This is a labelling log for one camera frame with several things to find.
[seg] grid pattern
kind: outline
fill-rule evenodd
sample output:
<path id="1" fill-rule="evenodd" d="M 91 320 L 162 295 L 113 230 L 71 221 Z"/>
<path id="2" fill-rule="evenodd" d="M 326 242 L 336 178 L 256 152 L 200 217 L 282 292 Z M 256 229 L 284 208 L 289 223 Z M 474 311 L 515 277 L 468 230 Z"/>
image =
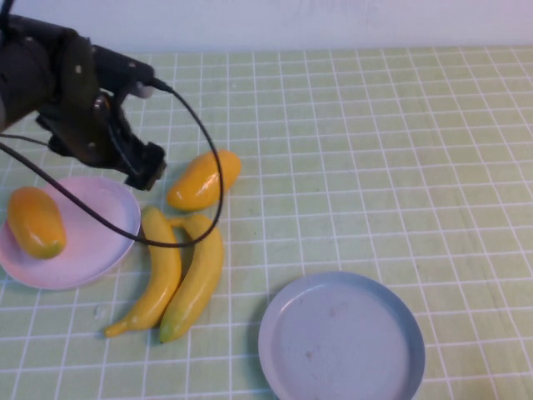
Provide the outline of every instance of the grid pattern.
<path id="1" fill-rule="evenodd" d="M 0 272 L 0 393 L 42 399 L 272 399 L 257 357 L 262 314 L 304 274 L 387 285 L 426 341 L 418 399 L 533 398 L 533 48 L 395 48 L 137 55 L 190 101 L 242 176 L 220 224 L 221 283 L 182 340 L 101 331 L 142 293 L 134 246 L 100 281 L 40 292 Z M 167 148 L 163 194 L 207 150 L 170 97 L 128 99 L 143 140 Z M 30 119 L 12 129 L 46 135 Z M 12 141 L 55 178 L 113 172 Z M 42 181 L 0 157 L 9 193 Z"/>

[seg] pink plate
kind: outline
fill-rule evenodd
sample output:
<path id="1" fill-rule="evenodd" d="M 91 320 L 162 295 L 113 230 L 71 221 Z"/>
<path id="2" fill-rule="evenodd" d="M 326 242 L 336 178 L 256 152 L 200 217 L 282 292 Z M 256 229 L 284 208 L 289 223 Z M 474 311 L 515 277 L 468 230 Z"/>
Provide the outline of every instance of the pink plate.
<path id="1" fill-rule="evenodd" d="M 104 177 L 68 177 L 59 182 L 113 225 L 137 234 L 141 211 L 121 183 Z M 117 265 L 133 240 L 104 227 L 52 186 L 43 188 L 57 202 L 67 231 L 67 246 L 50 260 L 28 256 L 4 222 L 0 228 L 0 264 L 13 279 L 32 288 L 81 287 Z"/>

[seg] plate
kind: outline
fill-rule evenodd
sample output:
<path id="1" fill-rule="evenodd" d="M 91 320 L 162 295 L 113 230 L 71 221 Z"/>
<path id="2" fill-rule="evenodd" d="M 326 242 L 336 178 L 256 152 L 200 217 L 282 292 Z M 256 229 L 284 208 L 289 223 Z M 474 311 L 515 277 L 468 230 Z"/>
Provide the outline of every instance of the plate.
<path id="1" fill-rule="evenodd" d="M 59 182 L 113 225 L 133 234 L 139 232 L 139 205 L 121 183 L 105 177 L 67 177 Z M 32 288 L 78 288 L 100 278 L 127 254 L 133 240 L 104 227 L 54 187 L 42 189 L 59 207 L 67 246 L 52 259 L 35 259 L 18 246 L 4 222 L 0 228 L 0 264 L 9 276 Z"/>
<path id="2" fill-rule="evenodd" d="M 284 287 L 263 316 L 259 358 L 280 400 L 411 400 L 426 365 L 409 308 L 350 272 Z"/>

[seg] black wire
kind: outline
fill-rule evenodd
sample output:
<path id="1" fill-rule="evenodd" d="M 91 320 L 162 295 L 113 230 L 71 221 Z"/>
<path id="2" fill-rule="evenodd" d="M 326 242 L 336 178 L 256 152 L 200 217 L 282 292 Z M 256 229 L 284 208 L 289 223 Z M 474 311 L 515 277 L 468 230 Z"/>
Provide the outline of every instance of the black wire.
<path id="1" fill-rule="evenodd" d="M 190 246 L 193 246 L 199 242 L 201 242 L 203 239 L 205 239 L 209 234 L 212 232 L 213 229 L 217 226 L 218 220 L 220 219 L 220 216 L 222 214 L 222 204 L 224 199 L 224 183 L 222 181 L 222 165 L 220 163 L 220 158 L 218 157 L 217 149 L 215 148 L 215 144 L 213 143 L 211 136 L 209 136 L 209 133 L 207 132 L 206 128 L 204 127 L 202 121 L 200 118 L 196 115 L 194 110 L 191 108 L 191 106 L 187 103 L 187 101 L 179 95 L 174 89 L 166 85 L 164 82 L 156 79 L 153 83 L 153 87 L 162 90 L 164 92 L 168 92 L 173 94 L 180 103 L 183 104 L 183 106 L 187 109 L 187 111 L 191 114 L 191 116 L 194 118 L 194 120 L 197 122 L 198 127 L 202 130 L 203 135 L 205 136 L 207 143 L 209 144 L 209 147 L 211 148 L 211 151 L 213 153 L 213 156 L 215 157 L 215 162 L 217 163 L 217 169 L 218 169 L 218 182 L 219 182 L 219 198 L 218 198 L 218 207 L 217 212 L 215 214 L 215 217 L 212 220 L 211 226 L 199 237 L 196 237 L 195 239 L 192 239 L 189 242 L 185 243 L 164 243 L 164 242 L 156 242 L 150 239 L 146 239 L 144 237 L 140 237 L 138 235 L 133 235 L 130 232 L 126 232 L 123 229 L 116 227 L 112 223 L 110 223 L 107 219 L 99 215 L 97 212 L 92 210 L 87 204 L 82 202 L 79 198 L 77 198 L 75 195 L 70 193 L 61 183 L 56 181 L 53 177 L 48 175 L 46 172 L 44 172 L 40 167 L 35 165 L 33 162 L 28 160 L 26 157 L 24 157 L 19 152 L 13 150 L 8 145 L 0 142 L 0 150 L 5 152 L 6 154 L 10 155 L 11 157 L 15 158 L 20 163 L 24 164 L 26 167 L 34 171 L 38 176 L 40 176 L 42 179 L 44 179 L 46 182 L 48 182 L 50 185 L 52 185 L 54 188 L 56 188 L 63 196 L 68 198 L 70 201 L 72 201 L 74 204 L 76 204 L 78 207 L 80 207 L 85 213 L 89 214 L 91 217 L 96 219 L 98 222 L 100 222 L 103 226 L 106 228 L 111 229 L 115 233 L 118 233 L 125 238 L 131 239 L 135 242 L 146 244 L 148 246 L 155 246 L 159 248 L 187 248 Z"/>
<path id="2" fill-rule="evenodd" d="M 0 30 L 4 34 L 7 33 L 7 24 L 9 22 L 9 12 L 15 0 L 3 0 L 2 10 L 0 11 Z"/>
<path id="3" fill-rule="evenodd" d="M 43 141 L 37 140 L 37 139 L 32 139 L 31 137 L 21 136 L 21 135 L 9 135 L 7 133 L 0 133 L 0 138 L 19 139 L 19 140 L 24 140 L 26 142 L 35 143 L 35 144 L 39 144 L 41 146 L 48 147 L 48 143 L 46 143 L 46 142 L 43 142 Z"/>

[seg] toy mango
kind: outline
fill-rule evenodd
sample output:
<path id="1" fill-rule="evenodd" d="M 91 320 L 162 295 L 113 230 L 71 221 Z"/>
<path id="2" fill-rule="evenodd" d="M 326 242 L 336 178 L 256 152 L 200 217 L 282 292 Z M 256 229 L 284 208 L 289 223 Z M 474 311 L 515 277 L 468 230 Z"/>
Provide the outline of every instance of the toy mango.
<path id="1" fill-rule="evenodd" d="M 7 224 L 21 249 L 34 258 L 54 258 L 67 244 L 56 202 L 38 187 L 20 187 L 11 193 Z"/>
<path id="2" fill-rule="evenodd" d="M 241 173 L 240 158 L 229 150 L 219 150 L 224 192 Z M 193 212 L 215 204 L 220 196 L 217 162 L 211 152 L 196 157 L 167 193 L 167 202 L 182 211 Z"/>

